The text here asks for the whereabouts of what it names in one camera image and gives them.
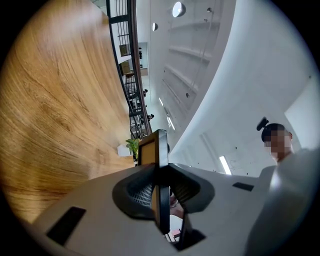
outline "railing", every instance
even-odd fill
[[[112,16],[111,1],[115,4]],[[145,107],[144,92],[139,61],[139,46],[137,36],[136,0],[106,0],[106,10],[109,17],[109,27],[112,49],[121,86],[129,106],[130,132],[133,139],[143,138],[152,133]],[[123,81],[122,69],[118,63],[117,51],[113,37],[113,26],[116,24],[120,56],[131,56],[133,71],[125,75]]]

